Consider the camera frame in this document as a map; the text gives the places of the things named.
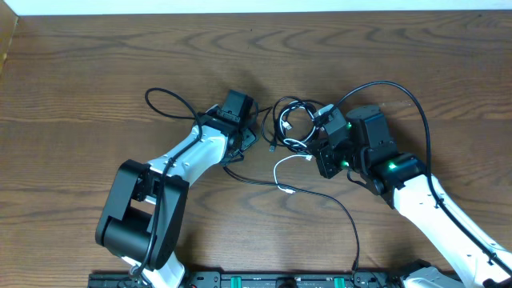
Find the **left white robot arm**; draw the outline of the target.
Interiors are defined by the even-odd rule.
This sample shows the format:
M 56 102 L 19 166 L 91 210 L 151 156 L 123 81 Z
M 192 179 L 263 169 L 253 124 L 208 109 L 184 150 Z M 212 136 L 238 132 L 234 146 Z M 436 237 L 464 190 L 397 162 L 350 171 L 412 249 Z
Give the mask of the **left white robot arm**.
M 120 165 L 95 232 L 95 241 L 130 264 L 125 274 L 91 274 L 90 287 L 179 287 L 186 268 L 177 259 L 189 188 L 211 166 L 241 161 L 257 140 L 259 108 L 229 91 L 222 105 L 193 112 L 190 134 L 146 163 Z

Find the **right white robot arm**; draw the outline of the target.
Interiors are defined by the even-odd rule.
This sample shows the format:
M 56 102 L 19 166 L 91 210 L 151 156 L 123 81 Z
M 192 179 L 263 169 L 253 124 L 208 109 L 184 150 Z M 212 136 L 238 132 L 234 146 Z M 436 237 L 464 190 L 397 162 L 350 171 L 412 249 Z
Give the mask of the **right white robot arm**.
M 449 197 L 417 156 L 401 152 L 377 106 L 347 114 L 332 105 L 313 116 L 326 137 L 312 141 L 319 172 L 332 178 L 342 170 L 361 177 L 359 185 L 412 222 L 454 269 L 454 287 L 509 287 L 511 253 L 486 234 Z

